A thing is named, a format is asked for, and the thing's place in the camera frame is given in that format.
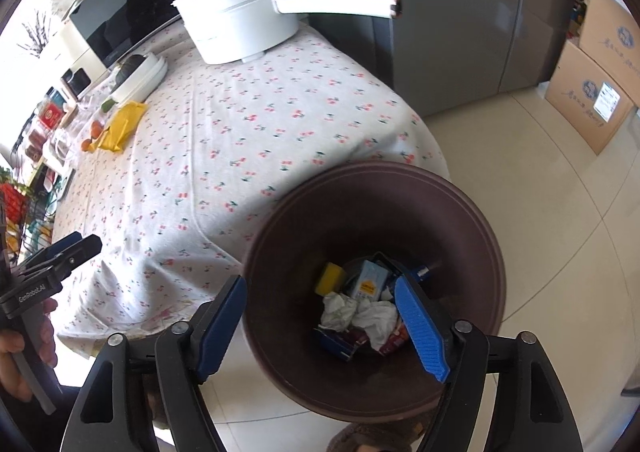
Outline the person's left hand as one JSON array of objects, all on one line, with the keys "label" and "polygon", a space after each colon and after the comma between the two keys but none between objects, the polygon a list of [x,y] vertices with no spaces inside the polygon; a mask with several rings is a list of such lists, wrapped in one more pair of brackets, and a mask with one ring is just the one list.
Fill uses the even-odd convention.
[{"label": "person's left hand", "polygon": [[[49,298],[42,304],[43,321],[40,328],[41,346],[38,351],[40,359],[50,368],[58,364],[55,352],[54,328],[50,320],[50,313],[58,308],[58,302]],[[27,385],[23,375],[13,360],[14,354],[22,352],[25,341],[20,333],[12,330],[2,330],[0,337],[0,377],[3,389],[17,400],[29,402],[32,400],[32,390]]]}]

